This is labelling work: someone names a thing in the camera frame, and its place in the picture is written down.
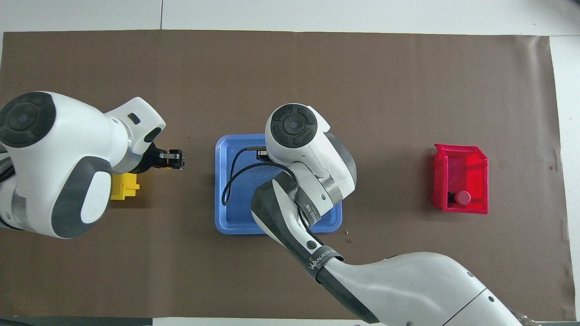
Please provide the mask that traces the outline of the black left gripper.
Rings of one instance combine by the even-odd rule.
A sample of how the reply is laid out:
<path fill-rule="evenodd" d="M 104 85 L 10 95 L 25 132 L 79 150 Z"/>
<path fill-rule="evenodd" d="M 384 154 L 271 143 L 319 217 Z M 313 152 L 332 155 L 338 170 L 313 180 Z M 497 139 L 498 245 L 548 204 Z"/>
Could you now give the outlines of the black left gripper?
<path fill-rule="evenodd" d="M 165 154 L 166 158 L 161 158 L 160 155 Z M 139 159 L 136 167 L 131 169 L 129 173 L 140 174 L 145 173 L 151 168 L 163 169 L 170 167 L 167 158 L 171 158 L 171 168 L 183 170 L 185 166 L 185 158 L 182 150 L 162 150 L 158 148 L 153 142 L 150 143 L 147 150 L 144 152 L 141 159 Z"/>

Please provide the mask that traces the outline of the blue plastic tray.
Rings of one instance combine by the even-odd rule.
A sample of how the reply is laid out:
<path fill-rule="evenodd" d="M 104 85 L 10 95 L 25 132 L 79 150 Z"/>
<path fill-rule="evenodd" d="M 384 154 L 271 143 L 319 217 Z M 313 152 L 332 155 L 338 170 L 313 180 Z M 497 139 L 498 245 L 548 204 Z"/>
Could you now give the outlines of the blue plastic tray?
<path fill-rule="evenodd" d="M 251 203 L 255 189 L 273 179 L 282 169 L 273 166 L 263 166 L 249 169 L 238 176 L 232 184 L 232 194 L 226 206 L 222 204 L 222 194 L 232 173 L 231 167 L 236 154 L 246 147 L 265 146 L 264 134 L 228 134 L 222 136 L 215 147 L 215 225 L 226 235 L 263 235 L 264 231 L 255 222 Z M 313 233 L 331 233 L 342 224 L 342 204 L 336 205 L 324 192 L 321 184 L 315 180 L 310 182 L 315 187 L 314 192 L 306 190 L 307 177 L 310 173 L 297 175 L 299 187 L 315 204 L 321 204 L 318 209 L 322 216 L 310 229 Z"/>

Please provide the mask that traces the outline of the yellow plastic bin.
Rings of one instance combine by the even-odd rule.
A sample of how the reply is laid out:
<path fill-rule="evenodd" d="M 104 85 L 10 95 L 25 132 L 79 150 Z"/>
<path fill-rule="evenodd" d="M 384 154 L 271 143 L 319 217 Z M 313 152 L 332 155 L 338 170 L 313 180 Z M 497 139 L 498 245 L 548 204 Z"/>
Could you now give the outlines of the yellow plastic bin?
<path fill-rule="evenodd" d="M 139 189 L 137 174 L 112 175 L 110 200 L 125 200 L 127 197 L 135 197 Z"/>

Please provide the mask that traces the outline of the brown paper table mat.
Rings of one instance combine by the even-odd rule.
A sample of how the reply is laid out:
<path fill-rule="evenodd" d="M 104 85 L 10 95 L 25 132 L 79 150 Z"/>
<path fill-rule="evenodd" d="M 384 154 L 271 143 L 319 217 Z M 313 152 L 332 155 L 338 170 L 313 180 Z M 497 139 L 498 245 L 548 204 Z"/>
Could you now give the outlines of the brown paper table mat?
<path fill-rule="evenodd" d="M 140 96 L 166 121 L 156 145 L 186 166 L 144 173 L 76 239 L 0 230 L 0 316 L 353 318 L 274 240 L 215 227 L 216 142 L 298 102 L 356 161 L 342 226 L 320 236 L 346 262 L 441 253 L 518 312 L 575 318 L 547 37 L 8 33 L 0 105 L 28 91 L 103 111 Z M 488 214 L 433 206 L 437 143 L 487 156 Z"/>

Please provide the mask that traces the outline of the red plastic bin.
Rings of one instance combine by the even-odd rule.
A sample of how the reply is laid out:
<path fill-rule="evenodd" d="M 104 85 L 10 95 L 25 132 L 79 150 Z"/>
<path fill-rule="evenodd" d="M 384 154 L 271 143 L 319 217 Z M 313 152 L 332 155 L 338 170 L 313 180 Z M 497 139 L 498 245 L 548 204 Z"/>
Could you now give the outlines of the red plastic bin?
<path fill-rule="evenodd" d="M 477 146 L 435 144 L 431 163 L 434 171 L 431 201 L 444 212 L 488 214 L 489 163 Z M 466 190 L 471 195 L 468 206 L 449 205 L 448 192 Z"/>

